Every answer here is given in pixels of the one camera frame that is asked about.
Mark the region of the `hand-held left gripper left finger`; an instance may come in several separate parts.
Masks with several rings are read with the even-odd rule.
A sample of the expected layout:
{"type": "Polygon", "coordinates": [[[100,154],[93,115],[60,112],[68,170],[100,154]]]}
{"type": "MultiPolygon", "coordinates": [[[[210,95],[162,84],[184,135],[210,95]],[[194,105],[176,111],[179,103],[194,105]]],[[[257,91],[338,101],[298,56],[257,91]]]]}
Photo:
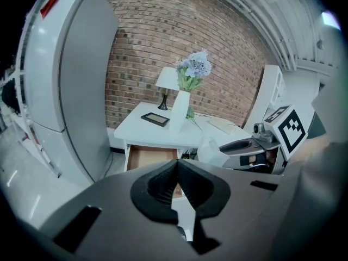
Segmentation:
{"type": "Polygon", "coordinates": [[[177,223],[178,214],[171,207],[177,184],[178,167],[174,159],[139,177],[131,187],[130,197],[137,210],[148,219],[177,223]]]}

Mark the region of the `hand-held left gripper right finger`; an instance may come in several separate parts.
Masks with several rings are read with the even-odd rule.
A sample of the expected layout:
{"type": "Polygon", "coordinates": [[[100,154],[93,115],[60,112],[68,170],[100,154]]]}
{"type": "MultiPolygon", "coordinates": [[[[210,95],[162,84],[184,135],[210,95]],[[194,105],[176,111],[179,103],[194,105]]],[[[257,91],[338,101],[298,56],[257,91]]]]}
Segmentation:
{"type": "Polygon", "coordinates": [[[201,221],[221,213],[231,196],[229,185],[183,159],[178,161],[178,184],[195,210],[192,247],[200,255],[219,247],[219,241],[206,236],[201,221]]]}

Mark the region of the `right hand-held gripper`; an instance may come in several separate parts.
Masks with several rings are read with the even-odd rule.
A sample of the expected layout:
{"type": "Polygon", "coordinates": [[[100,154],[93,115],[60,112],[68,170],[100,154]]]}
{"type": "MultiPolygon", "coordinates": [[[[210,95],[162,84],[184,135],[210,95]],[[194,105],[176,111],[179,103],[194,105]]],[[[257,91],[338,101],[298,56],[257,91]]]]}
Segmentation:
{"type": "Polygon", "coordinates": [[[307,136],[295,107],[282,106],[254,124],[250,138],[220,146],[220,151],[229,156],[221,166],[279,175],[307,136]]]}

